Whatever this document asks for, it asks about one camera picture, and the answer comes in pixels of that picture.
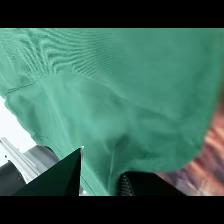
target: garment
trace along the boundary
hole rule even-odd
[[[60,159],[85,146],[81,185],[116,195],[126,171],[174,171],[198,155],[222,57],[222,29],[1,29],[0,94]]]

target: green shirt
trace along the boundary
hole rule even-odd
[[[81,184],[195,158],[220,89],[222,29],[0,29],[0,94],[39,145],[85,146]]]

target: black object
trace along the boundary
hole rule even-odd
[[[0,167],[0,196],[10,196],[26,185],[21,173],[10,161]]]
[[[154,173],[124,173],[119,185],[120,196],[186,196]]]
[[[80,149],[31,181],[14,196],[79,196]]]

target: white background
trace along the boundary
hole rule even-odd
[[[16,117],[6,109],[4,99],[0,97],[0,138],[2,137],[7,138],[21,152],[25,152],[36,145]],[[6,162],[3,152],[0,151],[0,166]]]

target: green cloth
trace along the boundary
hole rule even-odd
[[[0,94],[39,145],[85,146],[81,184],[195,158],[219,93],[222,29],[0,29]]]

